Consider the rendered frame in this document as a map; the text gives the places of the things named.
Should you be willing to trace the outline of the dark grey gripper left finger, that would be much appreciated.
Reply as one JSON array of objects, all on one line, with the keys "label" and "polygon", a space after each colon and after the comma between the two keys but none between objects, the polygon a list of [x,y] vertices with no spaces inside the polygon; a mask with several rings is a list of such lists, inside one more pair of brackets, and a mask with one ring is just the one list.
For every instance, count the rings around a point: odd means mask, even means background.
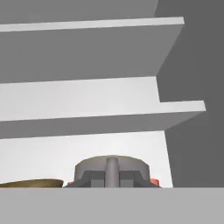
[{"label": "dark grey gripper left finger", "polygon": [[67,184],[66,187],[100,187],[105,186],[105,172],[104,171],[85,171],[81,179]]}]

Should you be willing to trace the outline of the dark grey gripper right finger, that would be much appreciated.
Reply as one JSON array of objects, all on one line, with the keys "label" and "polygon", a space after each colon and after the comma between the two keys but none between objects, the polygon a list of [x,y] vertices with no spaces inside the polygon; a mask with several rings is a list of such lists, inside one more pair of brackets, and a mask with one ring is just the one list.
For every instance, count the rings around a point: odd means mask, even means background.
[{"label": "dark grey gripper right finger", "polygon": [[120,171],[119,172],[119,186],[120,187],[152,187],[159,188],[148,179],[144,179],[140,171]]}]

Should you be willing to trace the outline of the grey pan with handle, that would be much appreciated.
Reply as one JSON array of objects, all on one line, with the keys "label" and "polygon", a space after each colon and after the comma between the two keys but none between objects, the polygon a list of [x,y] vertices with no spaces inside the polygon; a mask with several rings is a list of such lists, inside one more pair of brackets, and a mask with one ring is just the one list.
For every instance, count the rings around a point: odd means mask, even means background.
[{"label": "grey pan with handle", "polygon": [[81,179],[85,171],[104,171],[104,187],[120,187],[119,172],[140,171],[144,179],[150,180],[150,168],[142,160],[125,156],[99,156],[82,160],[75,166],[74,181]]}]

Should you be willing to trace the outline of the white cabinet shelf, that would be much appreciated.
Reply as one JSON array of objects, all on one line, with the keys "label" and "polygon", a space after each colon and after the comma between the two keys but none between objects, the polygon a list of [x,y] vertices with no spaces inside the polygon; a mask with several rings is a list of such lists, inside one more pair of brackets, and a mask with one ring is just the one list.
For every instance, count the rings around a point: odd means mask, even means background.
[{"label": "white cabinet shelf", "polygon": [[155,77],[0,84],[0,139],[168,130],[205,110],[161,102]]},{"label": "white cabinet shelf", "polygon": [[184,24],[182,17],[0,24],[0,83],[155,76]]}]

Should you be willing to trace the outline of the olive brown plate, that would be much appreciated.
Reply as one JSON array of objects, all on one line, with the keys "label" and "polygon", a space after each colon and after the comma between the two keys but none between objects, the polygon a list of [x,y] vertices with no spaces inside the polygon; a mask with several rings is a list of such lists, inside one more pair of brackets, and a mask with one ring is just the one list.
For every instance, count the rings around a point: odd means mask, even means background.
[{"label": "olive brown plate", "polygon": [[63,183],[61,179],[44,178],[2,183],[0,187],[62,187]]}]

